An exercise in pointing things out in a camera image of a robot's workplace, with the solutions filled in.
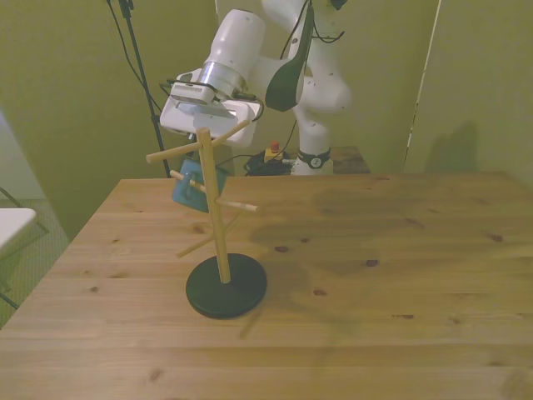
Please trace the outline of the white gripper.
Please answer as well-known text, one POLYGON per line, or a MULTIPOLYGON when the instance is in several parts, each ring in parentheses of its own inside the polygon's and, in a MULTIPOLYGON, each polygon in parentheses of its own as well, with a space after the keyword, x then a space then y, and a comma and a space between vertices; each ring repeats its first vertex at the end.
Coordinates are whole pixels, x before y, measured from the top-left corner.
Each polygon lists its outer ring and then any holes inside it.
MULTIPOLYGON (((252 144, 257 123, 253 119, 261 111, 259 102, 226 100, 209 104, 183 102, 170 97, 162 109, 160 124, 175 133, 188 134, 190 144, 197 142, 195 132, 199 128, 208 128, 212 138, 219 138, 229 132, 238 123, 250 120, 251 123, 230 136, 224 144, 230 147, 249 147, 252 144)), ((185 154, 187 159, 198 160, 198 151, 185 154)))

